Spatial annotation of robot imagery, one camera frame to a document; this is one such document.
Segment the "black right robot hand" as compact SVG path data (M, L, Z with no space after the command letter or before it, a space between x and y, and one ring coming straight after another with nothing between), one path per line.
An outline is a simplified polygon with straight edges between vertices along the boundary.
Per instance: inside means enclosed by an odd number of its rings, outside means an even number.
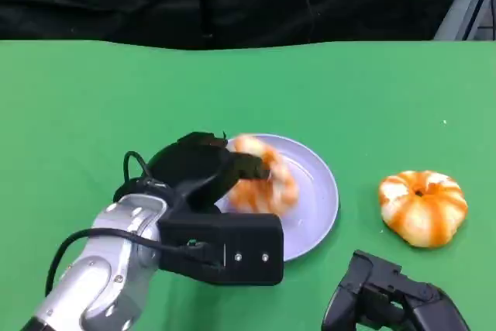
M441 288L414 281L401 266L355 250L322 320L322 330L456 330L470 327Z

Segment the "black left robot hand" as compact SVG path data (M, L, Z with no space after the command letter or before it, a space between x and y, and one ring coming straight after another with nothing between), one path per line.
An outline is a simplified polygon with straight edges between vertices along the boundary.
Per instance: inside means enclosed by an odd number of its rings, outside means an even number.
M218 213L215 203L240 180L266 181L269 167L248 153L232 152L225 136L192 132L156 153L151 177L173 188L194 212Z

